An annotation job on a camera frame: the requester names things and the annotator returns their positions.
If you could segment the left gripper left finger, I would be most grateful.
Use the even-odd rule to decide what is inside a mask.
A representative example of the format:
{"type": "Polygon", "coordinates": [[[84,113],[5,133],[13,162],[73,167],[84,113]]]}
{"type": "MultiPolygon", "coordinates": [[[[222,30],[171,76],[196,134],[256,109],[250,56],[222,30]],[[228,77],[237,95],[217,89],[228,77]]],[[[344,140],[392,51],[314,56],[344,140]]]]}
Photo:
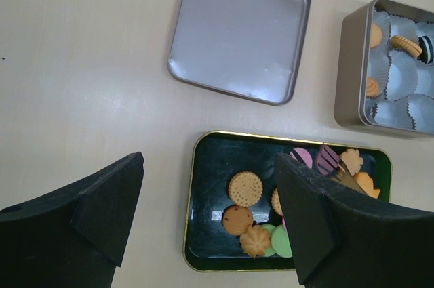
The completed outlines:
{"type": "Polygon", "coordinates": [[[144,177],[141,152],[1,210],[2,287],[110,287],[144,177]]]}

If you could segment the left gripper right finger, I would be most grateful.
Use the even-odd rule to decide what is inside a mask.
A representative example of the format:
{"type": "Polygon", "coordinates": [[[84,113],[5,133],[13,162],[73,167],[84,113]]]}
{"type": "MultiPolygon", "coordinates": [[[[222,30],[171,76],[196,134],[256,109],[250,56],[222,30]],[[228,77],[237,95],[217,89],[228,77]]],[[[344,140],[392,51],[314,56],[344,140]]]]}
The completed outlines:
{"type": "Polygon", "coordinates": [[[433,286],[430,211],[374,199],[286,154],[275,175],[302,286],[433,286]]]}

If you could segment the metal tongs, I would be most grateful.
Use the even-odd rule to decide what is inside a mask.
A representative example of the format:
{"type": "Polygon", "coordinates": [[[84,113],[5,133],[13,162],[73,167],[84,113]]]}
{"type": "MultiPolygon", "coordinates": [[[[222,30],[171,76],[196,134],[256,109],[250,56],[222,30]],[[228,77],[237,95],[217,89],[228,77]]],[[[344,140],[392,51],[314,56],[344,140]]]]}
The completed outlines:
{"type": "Polygon", "coordinates": [[[348,167],[329,146],[322,144],[315,158],[317,170],[325,177],[334,180],[361,194],[367,195],[366,191],[355,181],[348,167]]]}

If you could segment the swirl butter cookie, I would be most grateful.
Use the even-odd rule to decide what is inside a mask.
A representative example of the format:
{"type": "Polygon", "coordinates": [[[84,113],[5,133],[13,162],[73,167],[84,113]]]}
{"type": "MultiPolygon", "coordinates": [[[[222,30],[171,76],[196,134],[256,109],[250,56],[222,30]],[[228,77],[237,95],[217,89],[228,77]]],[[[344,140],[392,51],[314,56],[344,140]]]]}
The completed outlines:
{"type": "Polygon", "coordinates": [[[380,95],[380,85],[378,81],[372,77],[368,77],[366,82],[366,97],[375,98],[379,95],[380,95]]]}

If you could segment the black sandwich cookie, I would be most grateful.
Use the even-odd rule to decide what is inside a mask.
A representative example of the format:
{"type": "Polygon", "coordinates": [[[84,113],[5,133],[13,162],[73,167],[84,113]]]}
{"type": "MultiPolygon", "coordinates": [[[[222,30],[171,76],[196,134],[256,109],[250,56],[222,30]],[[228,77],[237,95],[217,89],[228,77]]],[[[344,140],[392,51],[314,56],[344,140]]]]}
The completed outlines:
{"type": "Polygon", "coordinates": [[[432,64],[434,59],[433,37],[423,35],[418,38],[418,44],[422,50],[418,59],[424,64],[432,64]]]}

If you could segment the tan sandwich cookie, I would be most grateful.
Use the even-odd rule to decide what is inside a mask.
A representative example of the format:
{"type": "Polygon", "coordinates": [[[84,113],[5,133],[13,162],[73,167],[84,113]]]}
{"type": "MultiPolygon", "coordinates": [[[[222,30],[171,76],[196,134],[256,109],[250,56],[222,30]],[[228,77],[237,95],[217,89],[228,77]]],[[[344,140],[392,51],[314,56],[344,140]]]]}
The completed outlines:
{"type": "Polygon", "coordinates": [[[413,58],[419,58],[419,56],[422,54],[422,48],[419,46],[419,44],[401,35],[395,35],[391,37],[390,44],[397,49],[404,50],[413,58]]]}

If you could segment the green sandwich cookie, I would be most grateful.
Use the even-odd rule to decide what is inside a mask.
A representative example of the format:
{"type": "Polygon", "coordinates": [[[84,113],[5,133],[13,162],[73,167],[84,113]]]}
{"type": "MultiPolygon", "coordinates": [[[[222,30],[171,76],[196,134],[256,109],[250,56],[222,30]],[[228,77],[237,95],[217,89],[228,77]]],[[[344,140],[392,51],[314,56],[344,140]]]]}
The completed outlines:
{"type": "Polygon", "coordinates": [[[264,256],[271,257],[276,254],[281,258],[291,258],[293,253],[285,226],[283,224],[278,226],[263,224],[262,227],[269,232],[271,244],[266,248],[264,256]]]}

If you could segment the fish shaped cookie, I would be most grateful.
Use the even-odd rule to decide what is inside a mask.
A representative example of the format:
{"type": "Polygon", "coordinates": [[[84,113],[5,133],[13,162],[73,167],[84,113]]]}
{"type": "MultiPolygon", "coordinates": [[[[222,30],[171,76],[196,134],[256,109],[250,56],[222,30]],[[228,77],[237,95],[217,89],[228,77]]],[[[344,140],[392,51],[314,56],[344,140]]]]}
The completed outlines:
{"type": "Polygon", "coordinates": [[[375,199],[379,197],[380,189],[374,187],[374,181],[368,173],[360,171],[359,173],[356,173],[353,178],[367,195],[375,199]]]}

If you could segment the flower shaped cookie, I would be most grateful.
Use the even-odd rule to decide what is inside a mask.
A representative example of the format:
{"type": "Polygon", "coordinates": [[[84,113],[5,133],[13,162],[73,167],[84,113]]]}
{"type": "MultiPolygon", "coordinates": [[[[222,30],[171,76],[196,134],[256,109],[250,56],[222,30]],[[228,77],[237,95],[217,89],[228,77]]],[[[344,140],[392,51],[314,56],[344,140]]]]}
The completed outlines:
{"type": "Polygon", "coordinates": [[[340,159],[347,166],[351,176],[358,173],[363,165],[363,158],[358,149],[346,149],[342,154],[340,154],[340,159]]]}

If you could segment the lower swirl cookie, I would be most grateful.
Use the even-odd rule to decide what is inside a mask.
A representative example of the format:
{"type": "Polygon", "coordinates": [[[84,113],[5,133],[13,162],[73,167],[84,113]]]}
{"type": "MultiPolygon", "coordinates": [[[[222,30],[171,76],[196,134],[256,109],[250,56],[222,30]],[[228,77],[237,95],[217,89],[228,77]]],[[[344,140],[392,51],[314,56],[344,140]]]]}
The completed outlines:
{"type": "Polygon", "coordinates": [[[271,247],[270,232],[261,225],[249,226],[245,233],[239,237],[244,253],[251,258],[265,256],[271,247]]]}

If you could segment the pink sandwich cookie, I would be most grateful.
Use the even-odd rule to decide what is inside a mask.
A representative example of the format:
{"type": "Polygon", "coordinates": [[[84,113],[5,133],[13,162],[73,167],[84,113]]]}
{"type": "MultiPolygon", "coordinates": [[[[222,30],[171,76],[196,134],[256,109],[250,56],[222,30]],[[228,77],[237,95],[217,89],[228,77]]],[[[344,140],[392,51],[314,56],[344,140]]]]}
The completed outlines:
{"type": "Polygon", "coordinates": [[[295,147],[291,149],[289,155],[299,161],[300,163],[306,165],[308,168],[313,168],[313,158],[309,151],[305,148],[295,147]]]}

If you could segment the black serving tray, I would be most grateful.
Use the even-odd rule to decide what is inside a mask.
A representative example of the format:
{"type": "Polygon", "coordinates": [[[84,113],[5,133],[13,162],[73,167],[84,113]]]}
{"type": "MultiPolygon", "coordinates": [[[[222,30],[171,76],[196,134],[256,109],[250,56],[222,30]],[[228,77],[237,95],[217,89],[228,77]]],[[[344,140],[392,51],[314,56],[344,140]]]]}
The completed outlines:
{"type": "Polygon", "coordinates": [[[183,244],[186,263],[198,272],[294,270],[292,258],[251,258],[243,252],[238,237],[224,229],[223,213],[233,205],[228,185],[239,172],[259,176],[263,194],[250,207],[254,222],[278,226],[281,216],[271,207],[271,195],[277,185],[275,157],[303,148],[315,158],[321,145],[316,141],[229,131],[202,135],[193,149],[183,244]]]}

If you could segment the dotted round biscuit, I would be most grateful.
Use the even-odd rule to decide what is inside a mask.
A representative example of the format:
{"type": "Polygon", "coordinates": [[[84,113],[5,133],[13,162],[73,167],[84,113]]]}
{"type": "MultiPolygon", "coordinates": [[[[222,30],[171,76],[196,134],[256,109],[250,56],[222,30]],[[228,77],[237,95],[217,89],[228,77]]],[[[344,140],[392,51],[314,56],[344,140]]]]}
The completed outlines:
{"type": "Polygon", "coordinates": [[[255,173],[236,173],[228,184],[228,196],[240,207],[251,207],[259,202],[263,193],[262,181],[255,173]]]}

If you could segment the gold cookie tin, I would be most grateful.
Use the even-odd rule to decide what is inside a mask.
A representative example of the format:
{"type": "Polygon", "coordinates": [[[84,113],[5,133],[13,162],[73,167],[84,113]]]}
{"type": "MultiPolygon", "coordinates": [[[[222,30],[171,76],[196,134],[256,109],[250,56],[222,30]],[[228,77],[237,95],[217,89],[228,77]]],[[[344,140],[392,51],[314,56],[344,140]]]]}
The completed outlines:
{"type": "Polygon", "coordinates": [[[424,64],[390,44],[401,35],[418,44],[433,37],[433,12],[392,0],[373,0],[342,21],[334,118],[343,127],[398,136],[433,135],[433,63],[424,64]],[[370,29],[383,31],[370,48],[370,29]],[[380,95],[366,97],[367,78],[380,95]]]}

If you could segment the grey tin lid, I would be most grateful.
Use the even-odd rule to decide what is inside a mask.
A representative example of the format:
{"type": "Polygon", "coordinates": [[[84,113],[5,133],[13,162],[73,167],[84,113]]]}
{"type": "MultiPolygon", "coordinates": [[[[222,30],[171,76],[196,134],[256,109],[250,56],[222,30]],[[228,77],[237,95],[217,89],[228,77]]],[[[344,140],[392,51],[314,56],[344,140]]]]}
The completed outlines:
{"type": "Polygon", "coordinates": [[[311,0],[181,0],[173,78],[279,106],[294,94],[311,0]]]}

